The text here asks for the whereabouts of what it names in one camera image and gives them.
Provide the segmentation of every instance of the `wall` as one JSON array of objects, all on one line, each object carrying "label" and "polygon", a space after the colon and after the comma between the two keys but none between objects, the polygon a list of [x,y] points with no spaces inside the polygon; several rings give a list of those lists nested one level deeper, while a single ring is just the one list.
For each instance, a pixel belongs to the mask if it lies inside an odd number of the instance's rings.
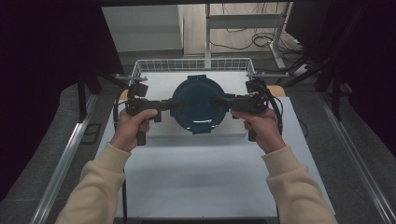
[{"label": "wall", "polygon": [[118,52],[182,49],[177,6],[102,10]]}]

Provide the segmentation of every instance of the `dark blue bowl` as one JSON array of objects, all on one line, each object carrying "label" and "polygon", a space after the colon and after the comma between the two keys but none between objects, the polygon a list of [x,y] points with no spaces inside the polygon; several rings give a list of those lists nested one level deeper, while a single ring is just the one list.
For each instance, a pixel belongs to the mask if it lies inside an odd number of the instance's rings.
[{"label": "dark blue bowl", "polygon": [[224,96],[221,86],[206,75],[188,76],[176,88],[172,99],[182,102],[181,109],[170,111],[177,123],[193,134],[210,133],[221,124],[228,108],[215,104],[213,97]]}]

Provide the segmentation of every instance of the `person's left hand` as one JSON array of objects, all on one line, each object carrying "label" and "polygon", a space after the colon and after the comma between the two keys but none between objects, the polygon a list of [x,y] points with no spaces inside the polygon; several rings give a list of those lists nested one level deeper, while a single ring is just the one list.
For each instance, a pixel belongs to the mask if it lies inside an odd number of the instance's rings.
[{"label": "person's left hand", "polygon": [[137,146],[137,131],[149,131],[149,119],[156,116],[156,109],[143,110],[135,116],[130,116],[125,110],[120,112],[116,132],[109,142],[111,146],[130,152]]}]

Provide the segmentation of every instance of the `sweater sleeve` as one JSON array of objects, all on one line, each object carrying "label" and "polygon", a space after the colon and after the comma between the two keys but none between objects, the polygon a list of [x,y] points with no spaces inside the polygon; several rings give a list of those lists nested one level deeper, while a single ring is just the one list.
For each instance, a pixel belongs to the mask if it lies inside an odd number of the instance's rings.
[{"label": "sweater sleeve", "polygon": [[87,162],[56,223],[113,223],[130,155],[107,144],[99,157]]},{"label": "sweater sleeve", "polygon": [[262,156],[282,224],[337,223],[318,183],[301,165],[290,147]]}]

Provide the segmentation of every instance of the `hand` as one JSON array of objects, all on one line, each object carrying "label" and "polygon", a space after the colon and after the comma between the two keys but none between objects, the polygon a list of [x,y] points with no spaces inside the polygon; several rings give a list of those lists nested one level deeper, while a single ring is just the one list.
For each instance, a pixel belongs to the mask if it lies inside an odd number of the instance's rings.
[{"label": "hand", "polygon": [[130,116],[122,110],[116,132],[110,141],[110,145],[124,151],[132,151],[137,146],[137,131],[147,133],[149,131],[149,118],[156,116],[155,109],[143,110],[136,116]]},{"label": "hand", "polygon": [[277,128],[274,110],[268,108],[261,114],[249,114],[232,110],[231,114],[239,119],[244,119],[247,130],[253,129],[256,132],[257,145],[266,154],[286,146]]}]

